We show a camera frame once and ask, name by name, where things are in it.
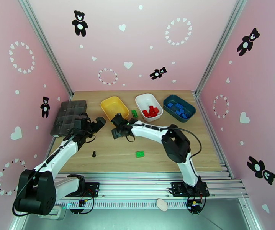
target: white heart decal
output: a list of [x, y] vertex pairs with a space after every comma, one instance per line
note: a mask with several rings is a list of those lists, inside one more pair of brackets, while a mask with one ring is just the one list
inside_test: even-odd
[[262, 209], [265, 210], [267, 213], [270, 213], [269, 208], [266, 204], [262, 205]]
[[240, 122], [244, 124], [248, 124], [250, 122], [250, 118], [247, 117], [247, 114], [245, 112], [241, 113]]
[[14, 132], [11, 134], [11, 139], [12, 140], [18, 140], [22, 137], [23, 136], [21, 134], [21, 128], [19, 126], [15, 127]]
[[118, 28], [119, 28], [121, 31], [125, 32], [126, 25], [125, 25], [125, 24], [119, 25]]
[[124, 66], [127, 69], [130, 69], [132, 67], [133, 63], [132, 62], [124, 62]]

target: gray floor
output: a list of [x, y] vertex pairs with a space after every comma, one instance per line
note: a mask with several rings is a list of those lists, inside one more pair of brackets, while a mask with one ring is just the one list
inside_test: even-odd
[[248, 230], [237, 199], [208, 199], [202, 213], [187, 210], [93, 210], [72, 216], [67, 210], [62, 221], [30, 215], [24, 230]]

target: yellow container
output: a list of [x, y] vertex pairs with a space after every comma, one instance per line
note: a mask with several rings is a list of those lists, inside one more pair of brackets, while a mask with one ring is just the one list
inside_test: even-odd
[[120, 113], [123, 118], [129, 116], [129, 110], [119, 97], [109, 97], [100, 103], [102, 110], [105, 112], [108, 119], [111, 121], [114, 116]]

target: black teddy bear sticker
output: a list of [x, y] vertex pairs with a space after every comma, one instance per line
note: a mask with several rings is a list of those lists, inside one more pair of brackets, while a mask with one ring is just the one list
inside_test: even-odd
[[154, 73], [151, 73], [149, 76], [151, 77], [151, 79], [156, 79], [156, 78], [161, 78], [162, 74], [166, 73], [167, 70], [165, 69], [165, 67], [162, 67], [161, 70], [154, 70]]
[[248, 157], [248, 159], [251, 161], [247, 162], [247, 166], [255, 172], [255, 176], [257, 178], [264, 178], [270, 185], [273, 184], [275, 174], [266, 170], [265, 165], [262, 160], [256, 161], [253, 157]]
[[81, 36], [86, 35], [85, 29], [88, 28], [87, 23], [84, 20], [84, 13], [80, 11], [74, 11], [76, 19], [73, 20], [72, 25], [75, 25], [75, 31], [76, 34], [79, 36], [81, 33]]
[[243, 42], [239, 45], [239, 47], [236, 50], [237, 52], [240, 51], [239, 56], [245, 54], [247, 50], [250, 51], [252, 49], [253, 41], [256, 40], [259, 36], [260, 34], [256, 28], [252, 30], [249, 36], [244, 36], [242, 39]]
[[43, 97], [43, 104], [41, 105], [42, 109], [42, 117], [48, 117], [48, 110], [50, 110], [50, 106], [48, 104], [48, 97]]

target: pink backdrop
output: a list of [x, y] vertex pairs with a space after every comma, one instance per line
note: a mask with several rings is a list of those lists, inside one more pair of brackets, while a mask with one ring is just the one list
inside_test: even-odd
[[[43, 96], [48, 118], [41, 116]], [[54, 117], [68, 99], [18, 0], [0, 1], [0, 229], [14, 217], [20, 173], [43, 161]]]
[[[29, 1], [74, 91], [195, 90], [236, 2]], [[74, 10], [85, 13], [85, 37], [75, 33]]]
[[[253, 28], [260, 37], [251, 51], [239, 56], [237, 47]], [[248, 0], [201, 100], [231, 169], [243, 180], [264, 229], [275, 229], [275, 179], [270, 185], [264, 178], [256, 178], [247, 166], [252, 156], [275, 174], [275, 0]]]

